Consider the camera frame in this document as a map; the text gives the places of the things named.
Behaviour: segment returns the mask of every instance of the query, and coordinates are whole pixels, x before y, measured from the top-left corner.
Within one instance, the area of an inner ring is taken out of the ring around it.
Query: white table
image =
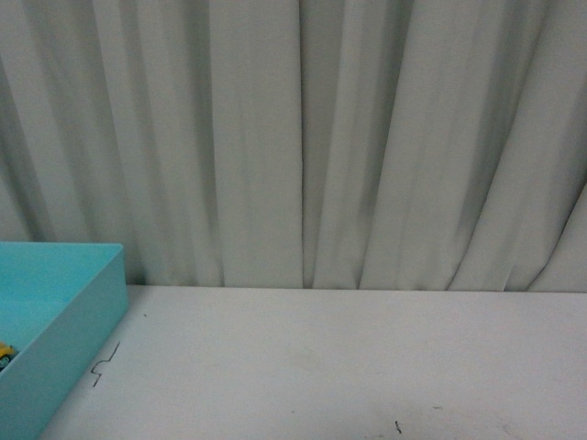
[[[41,439],[587,438],[585,294],[129,297]]]

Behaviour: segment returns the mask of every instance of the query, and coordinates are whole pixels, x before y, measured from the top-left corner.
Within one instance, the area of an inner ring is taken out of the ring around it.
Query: black scratch mark
[[[98,380],[100,380],[100,378],[102,378],[102,373],[97,373],[95,372],[95,368],[98,366],[98,364],[101,364],[102,362],[110,362],[112,360],[112,358],[114,357],[114,355],[116,354],[116,351],[118,350],[118,346],[120,345],[120,341],[118,341],[118,343],[116,344],[116,346],[114,347],[114,351],[112,352],[112,354],[110,355],[110,357],[108,359],[103,359],[103,360],[98,360],[95,365],[92,367],[92,370],[90,371],[92,374],[95,374],[97,376],[97,378],[95,379],[94,382],[94,386],[92,388],[95,388],[96,384],[98,383]]]

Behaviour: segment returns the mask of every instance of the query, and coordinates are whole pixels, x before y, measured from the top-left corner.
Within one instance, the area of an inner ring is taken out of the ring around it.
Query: white curtain
[[[586,292],[587,2],[0,2],[0,172],[129,282]]]

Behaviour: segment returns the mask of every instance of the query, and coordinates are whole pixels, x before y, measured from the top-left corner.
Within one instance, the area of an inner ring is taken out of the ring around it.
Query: white fabric
[[[582,0],[0,2],[0,239],[121,242],[150,284],[587,292],[586,28]]]

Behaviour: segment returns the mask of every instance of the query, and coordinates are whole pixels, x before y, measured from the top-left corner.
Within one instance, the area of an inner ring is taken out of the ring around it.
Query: yellow toy
[[[12,346],[0,341],[0,371],[5,369],[17,352]]]

